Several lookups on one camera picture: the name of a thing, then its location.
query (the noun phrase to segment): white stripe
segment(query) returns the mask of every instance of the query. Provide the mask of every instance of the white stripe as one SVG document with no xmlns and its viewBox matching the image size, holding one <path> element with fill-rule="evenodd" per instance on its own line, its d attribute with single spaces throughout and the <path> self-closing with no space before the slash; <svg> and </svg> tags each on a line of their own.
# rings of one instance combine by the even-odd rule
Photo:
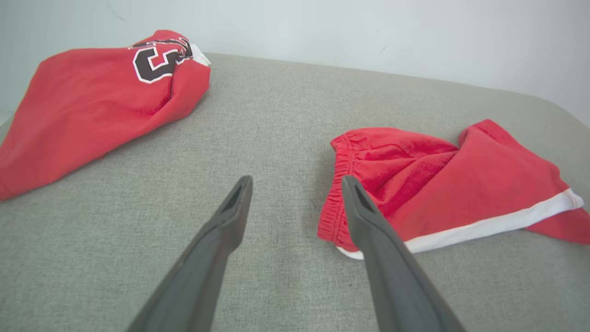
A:
<svg viewBox="0 0 590 332">
<path fill-rule="evenodd" d="M 571 188 L 538 202 L 527 209 L 519 210 L 502 216 L 483 219 L 465 226 L 443 230 L 442 232 L 415 237 L 405 244 L 413 252 L 438 249 L 463 241 L 479 239 L 494 234 L 509 232 L 538 223 L 558 213 L 577 209 L 584 205 L 582 197 L 576 195 Z M 338 247 L 346 256 L 364 259 L 362 252 L 350 252 Z"/>
</svg>

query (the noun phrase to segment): folded garment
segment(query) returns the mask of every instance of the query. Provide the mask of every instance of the folded garment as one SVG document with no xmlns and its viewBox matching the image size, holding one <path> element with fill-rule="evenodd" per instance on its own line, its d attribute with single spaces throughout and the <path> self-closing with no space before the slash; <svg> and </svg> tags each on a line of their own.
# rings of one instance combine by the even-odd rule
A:
<svg viewBox="0 0 590 332">
<path fill-rule="evenodd" d="M 0 147 L 0 200 L 186 117 L 209 88 L 208 65 L 195 45 L 168 30 L 131 47 L 46 59 Z"/>
<path fill-rule="evenodd" d="M 555 165 L 491 120 L 468 127 L 459 144 L 394 128 L 335 138 L 334 180 L 318 237 L 363 259 L 350 239 L 340 188 L 342 177 L 353 175 L 411 252 L 523 228 L 590 244 L 584 201 Z"/>
</svg>

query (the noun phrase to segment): white wall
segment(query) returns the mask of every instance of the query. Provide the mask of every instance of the white wall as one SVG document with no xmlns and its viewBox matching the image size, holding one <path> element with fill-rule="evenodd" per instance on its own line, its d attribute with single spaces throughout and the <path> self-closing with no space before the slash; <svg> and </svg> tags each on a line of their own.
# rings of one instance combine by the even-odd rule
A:
<svg viewBox="0 0 590 332">
<path fill-rule="evenodd" d="M 48 56 L 167 28 L 205 52 L 528 93 L 590 126 L 589 0 L 3 0 L 0 13 L 0 118 Z"/>
</svg>

